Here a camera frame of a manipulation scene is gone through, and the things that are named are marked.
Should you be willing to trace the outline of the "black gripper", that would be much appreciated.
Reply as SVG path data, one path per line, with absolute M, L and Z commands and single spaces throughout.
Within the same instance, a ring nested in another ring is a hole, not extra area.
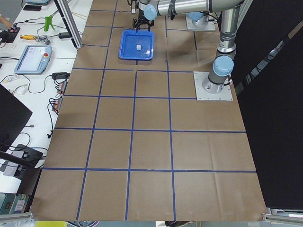
M 133 29 L 138 32 L 141 25 L 147 25 L 148 31 L 151 31 L 151 28 L 154 26 L 154 20 L 148 20 L 141 9 L 139 9 L 138 17 L 133 18 L 132 26 Z

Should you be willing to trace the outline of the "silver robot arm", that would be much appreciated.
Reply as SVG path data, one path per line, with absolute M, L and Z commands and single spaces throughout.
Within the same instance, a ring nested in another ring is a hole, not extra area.
M 167 16 L 174 20 L 176 15 L 187 13 L 193 21 L 199 21 L 212 12 L 210 0 L 128 0 L 127 4 L 131 8 L 131 13 L 138 13 L 133 19 L 134 28 L 142 25 L 151 28 L 159 16 Z
M 174 19 L 177 14 L 194 12 L 222 12 L 220 41 L 212 69 L 202 86 L 210 94 L 218 94 L 226 85 L 224 82 L 233 71 L 236 53 L 235 37 L 239 18 L 241 0 L 131 0 L 128 4 L 132 12 L 139 10 L 137 18 L 133 19 L 133 27 L 141 25 L 148 28 L 154 26 L 157 16 L 168 16 Z

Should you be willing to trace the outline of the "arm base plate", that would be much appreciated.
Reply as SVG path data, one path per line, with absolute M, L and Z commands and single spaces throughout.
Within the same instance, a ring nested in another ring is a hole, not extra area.
M 215 19 L 205 13 L 186 13 L 186 24 L 188 31 L 214 32 L 216 30 L 214 22 Z
M 231 83 L 228 78 L 217 85 L 209 80 L 209 72 L 194 71 L 193 75 L 198 101 L 233 101 Z

